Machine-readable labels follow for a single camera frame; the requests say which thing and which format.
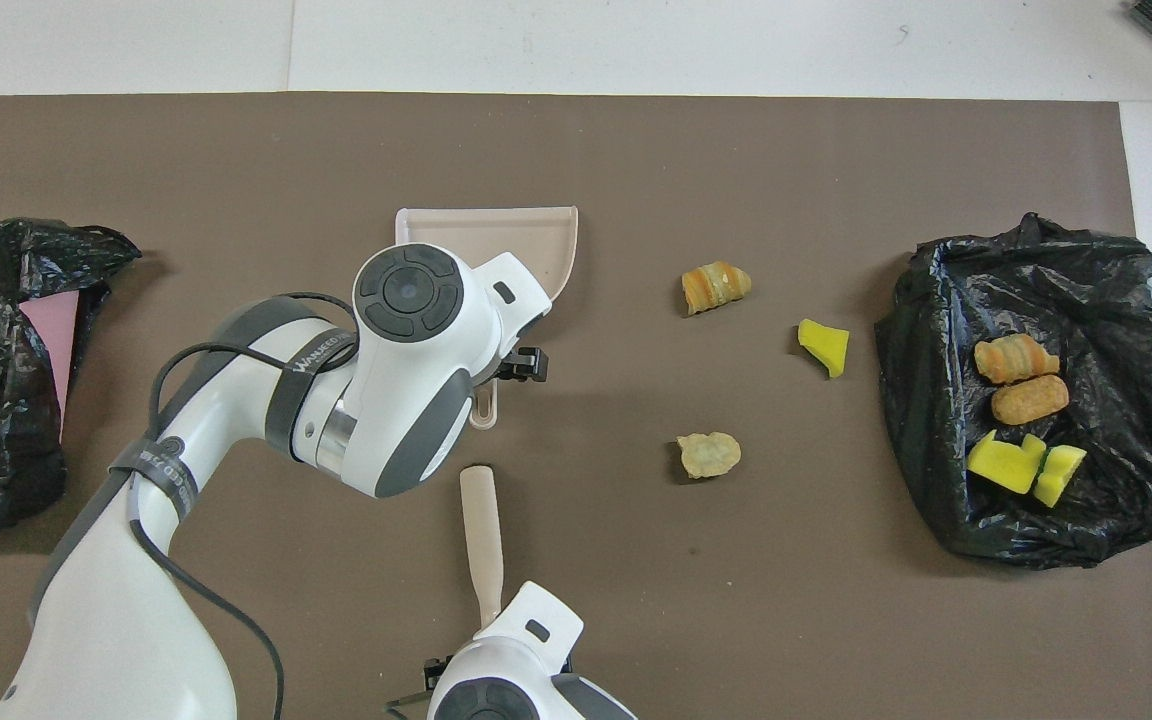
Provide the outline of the beige hand brush black bristles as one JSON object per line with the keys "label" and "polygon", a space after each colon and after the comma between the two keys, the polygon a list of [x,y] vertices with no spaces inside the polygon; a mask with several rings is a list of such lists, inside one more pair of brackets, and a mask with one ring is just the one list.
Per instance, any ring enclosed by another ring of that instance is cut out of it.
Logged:
{"label": "beige hand brush black bristles", "polygon": [[488,465],[460,473],[463,535],[468,573],[479,609],[480,626],[490,626],[503,609],[505,555],[495,475]]}

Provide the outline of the beige plastic dustpan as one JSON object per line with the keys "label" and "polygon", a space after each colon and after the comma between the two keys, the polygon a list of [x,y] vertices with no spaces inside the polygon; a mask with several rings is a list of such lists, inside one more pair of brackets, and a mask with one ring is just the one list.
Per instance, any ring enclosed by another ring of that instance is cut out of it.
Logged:
{"label": "beige plastic dustpan", "polygon": [[488,430],[498,418],[495,370],[530,332],[499,353],[500,324],[476,279],[477,266],[511,252],[552,300],[573,272],[579,211],[564,209],[403,209],[396,245],[367,260],[356,281],[357,314],[376,350],[364,355],[358,382],[346,391],[362,409],[397,397],[397,418],[415,433],[448,434],[461,425]]}

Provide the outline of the orange striped croissant piece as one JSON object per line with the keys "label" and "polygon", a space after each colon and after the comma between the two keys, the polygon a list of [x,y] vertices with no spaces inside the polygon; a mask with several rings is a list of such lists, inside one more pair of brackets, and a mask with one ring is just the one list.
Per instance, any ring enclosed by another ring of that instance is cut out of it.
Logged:
{"label": "orange striped croissant piece", "polygon": [[745,300],[753,290],[753,278],[732,263],[718,260],[687,270],[680,276],[680,285],[685,314],[694,316]]}

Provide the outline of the pale flaky croissant piece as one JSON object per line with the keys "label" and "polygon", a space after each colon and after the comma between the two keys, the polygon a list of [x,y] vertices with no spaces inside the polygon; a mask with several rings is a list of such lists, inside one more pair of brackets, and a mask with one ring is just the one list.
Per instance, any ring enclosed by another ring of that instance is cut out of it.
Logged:
{"label": "pale flaky croissant piece", "polygon": [[1060,373],[1060,357],[1026,333],[1007,334],[973,346],[975,369],[996,386]]}

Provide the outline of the black trash bag bin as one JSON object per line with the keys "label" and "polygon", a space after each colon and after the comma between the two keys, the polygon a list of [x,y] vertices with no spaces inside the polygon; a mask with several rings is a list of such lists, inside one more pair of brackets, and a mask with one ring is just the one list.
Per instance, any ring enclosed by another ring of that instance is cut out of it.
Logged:
{"label": "black trash bag bin", "polygon": [[[1025,333],[1056,355],[1070,404],[998,423],[980,341]],[[1093,568],[1152,541],[1152,252],[1029,213],[996,236],[923,243],[876,324],[884,420],[905,487],[948,552],[1029,569]],[[991,430],[1085,458],[1055,506],[970,473]]]}

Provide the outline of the notched yellow sponge piece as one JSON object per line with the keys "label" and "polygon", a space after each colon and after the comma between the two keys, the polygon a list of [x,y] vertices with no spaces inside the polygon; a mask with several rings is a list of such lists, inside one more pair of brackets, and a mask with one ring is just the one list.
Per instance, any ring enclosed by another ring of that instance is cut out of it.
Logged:
{"label": "notched yellow sponge piece", "polygon": [[996,438],[996,430],[980,438],[967,455],[970,473],[986,478],[1018,495],[1028,495],[1041,473],[1048,446],[1041,438],[1025,434],[1020,445]]}

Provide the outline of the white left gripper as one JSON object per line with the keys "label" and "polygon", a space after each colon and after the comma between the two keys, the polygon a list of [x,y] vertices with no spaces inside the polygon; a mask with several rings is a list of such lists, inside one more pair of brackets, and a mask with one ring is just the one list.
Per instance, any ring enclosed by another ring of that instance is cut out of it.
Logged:
{"label": "white left gripper", "polygon": [[[547,291],[511,252],[502,252],[476,268],[488,304],[500,324],[499,353],[509,353],[532,325],[552,310]],[[517,347],[495,370],[499,381],[547,382],[550,357],[539,347]]]}

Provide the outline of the yellow sponge wedge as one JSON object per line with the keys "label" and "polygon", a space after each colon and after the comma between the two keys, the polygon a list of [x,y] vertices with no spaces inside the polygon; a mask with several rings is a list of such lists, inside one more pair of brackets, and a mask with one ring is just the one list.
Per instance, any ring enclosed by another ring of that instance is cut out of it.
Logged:
{"label": "yellow sponge wedge", "polygon": [[850,332],[803,319],[797,325],[797,342],[814,357],[826,370],[831,379],[836,379],[846,372],[846,357],[849,350]]}

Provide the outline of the brown table mat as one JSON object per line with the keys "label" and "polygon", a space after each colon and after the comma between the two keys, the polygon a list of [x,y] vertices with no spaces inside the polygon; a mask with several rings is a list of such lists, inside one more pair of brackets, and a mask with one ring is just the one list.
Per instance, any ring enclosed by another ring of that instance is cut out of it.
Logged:
{"label": "brown table mat", "polygon": [[[274,293],[344,297],[401,209],[575,205],[530,332],[548,382],[374,500],[238,445],[172,556],[285,662],[288,720],[381,717],[477,628],[457,475],[495,468],[508,588],[585,621],[575,664],[645,720],[1152,717],[1152,541],[1098,568],[952,555],[884,429],[874,324],[919,243],[1036,211],[1134,234],[1115,106],[740,97],[0,97],[0,220],[105,225],[115,278],[65,420],[67,497],[0,533],[0,696],[59,537],[179,348]],[[745,300],[685,314],[727,262]],[[850,332],[846,372],[797,342]],[[687,478],[677,435],[742,457]]]}

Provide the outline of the brown oblong bread roll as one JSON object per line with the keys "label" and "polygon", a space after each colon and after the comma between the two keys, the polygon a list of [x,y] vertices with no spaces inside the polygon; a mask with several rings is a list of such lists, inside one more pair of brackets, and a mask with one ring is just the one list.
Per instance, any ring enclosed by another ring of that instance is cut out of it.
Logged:
{"label": "brown oblong bread roll", "polygon": [[1010,427],[1020,427],[1030,420],[1059,414],[1069,404],[1068,386],[1064,379],[1055,374],[1038,376],[1001,387],[990,401],[993,418]]}

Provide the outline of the green and yellow sponge piece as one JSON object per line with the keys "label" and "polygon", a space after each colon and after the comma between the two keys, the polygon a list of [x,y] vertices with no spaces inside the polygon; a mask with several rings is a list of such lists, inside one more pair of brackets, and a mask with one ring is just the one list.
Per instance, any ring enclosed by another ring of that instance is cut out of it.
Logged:
{"label": "green and yellow sponge piece", "polygon": [[1064,488],[1069,487],[1085,457],[1087,450],[1084,448],[1070,445],[1049,447],[1030,491],[1036,500],[1047,509],[1053,509],[1064,495]]}

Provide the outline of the pink bin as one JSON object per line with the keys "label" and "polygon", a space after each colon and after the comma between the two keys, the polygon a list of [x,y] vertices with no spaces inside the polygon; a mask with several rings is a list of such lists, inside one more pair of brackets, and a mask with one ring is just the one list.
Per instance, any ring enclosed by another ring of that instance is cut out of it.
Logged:
{"label": "pink bin", "polygon": [[59,435],[65,433],[67,402],[70,388],[74,340],[76,340],[79,291],[54,293],[41,300],[26,300],[20,311],[41,338],[50,355],[52,382],[59,406]]}

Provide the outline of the small pale pastry piece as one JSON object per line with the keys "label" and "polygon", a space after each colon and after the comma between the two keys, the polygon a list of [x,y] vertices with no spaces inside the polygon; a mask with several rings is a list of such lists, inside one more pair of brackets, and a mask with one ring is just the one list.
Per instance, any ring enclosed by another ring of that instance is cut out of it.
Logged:
{"label": "small pale pastry piece", "polygon": [[680,448],[680,460],[687,478],[691,480],[722,477],[742,457],[741,445],[732,434],[721,430],[677,435],[675,442]]}

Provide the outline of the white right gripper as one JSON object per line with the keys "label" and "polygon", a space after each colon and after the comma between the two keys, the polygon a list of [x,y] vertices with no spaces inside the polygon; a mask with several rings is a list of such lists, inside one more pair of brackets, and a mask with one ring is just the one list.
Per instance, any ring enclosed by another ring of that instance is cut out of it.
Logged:
{"label": "white right gripper", "polygon": [[[525,582],[495,620],[475,634],[475,641],[515,644],[535,655],[540,667],[564,667],[584,629],[584,620],[567,602],[538,583]],[[422,664],[422,691],[435,691],[450,660],[445,655]]]}

